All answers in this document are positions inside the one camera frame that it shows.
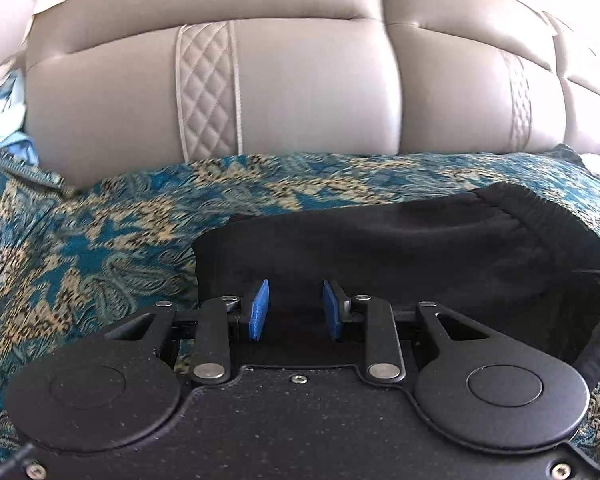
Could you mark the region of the teal paisley sofa cover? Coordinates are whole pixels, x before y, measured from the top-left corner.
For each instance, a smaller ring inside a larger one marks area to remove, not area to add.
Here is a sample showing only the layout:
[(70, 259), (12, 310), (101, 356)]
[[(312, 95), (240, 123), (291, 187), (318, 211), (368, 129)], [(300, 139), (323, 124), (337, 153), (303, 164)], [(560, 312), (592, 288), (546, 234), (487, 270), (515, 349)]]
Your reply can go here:
[(197, 299), (193, 240), (233, 214), (392, 204), (512, 182), (600, 237), (600, 177), (565, 145), (541, 154), (239, 155), (122, 174), (78, 191), (0, 157), (0, 463), (19, 440), (9, 376), (141, 307)]

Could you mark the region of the light blue white cloth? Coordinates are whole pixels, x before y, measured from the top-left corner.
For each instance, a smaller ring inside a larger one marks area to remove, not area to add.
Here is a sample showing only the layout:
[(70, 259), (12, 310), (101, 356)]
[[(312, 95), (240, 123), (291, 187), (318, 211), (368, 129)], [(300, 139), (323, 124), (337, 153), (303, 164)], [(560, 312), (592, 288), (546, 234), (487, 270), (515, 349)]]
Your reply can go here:
[(11, 70), (0, 84), (0, 153), (38, 166), (34, 141), (23, 131), (26, 115), (26, 81), (21, 70)]

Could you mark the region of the black pants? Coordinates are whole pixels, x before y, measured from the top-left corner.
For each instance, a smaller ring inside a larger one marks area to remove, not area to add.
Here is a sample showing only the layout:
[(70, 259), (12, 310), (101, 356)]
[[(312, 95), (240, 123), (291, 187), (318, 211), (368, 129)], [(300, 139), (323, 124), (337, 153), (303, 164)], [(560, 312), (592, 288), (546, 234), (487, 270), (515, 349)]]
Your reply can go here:
[(498, 183), (391, 205), (233, 217), (198, 237), (198, 297), (270, 283), (271, 308), (325, 331), (324, 281), (408, 311), (424, 300), (571, 365), (600, 319), (600, 238), (566, 208)]

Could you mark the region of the beige leather sofa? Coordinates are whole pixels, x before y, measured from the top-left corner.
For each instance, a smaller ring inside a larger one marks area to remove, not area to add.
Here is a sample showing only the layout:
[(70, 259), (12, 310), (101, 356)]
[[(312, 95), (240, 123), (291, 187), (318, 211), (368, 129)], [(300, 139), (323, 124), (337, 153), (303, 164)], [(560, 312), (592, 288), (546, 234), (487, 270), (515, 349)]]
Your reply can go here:
[(40, 162), (600, 154), (600, 0), (0, 0)]

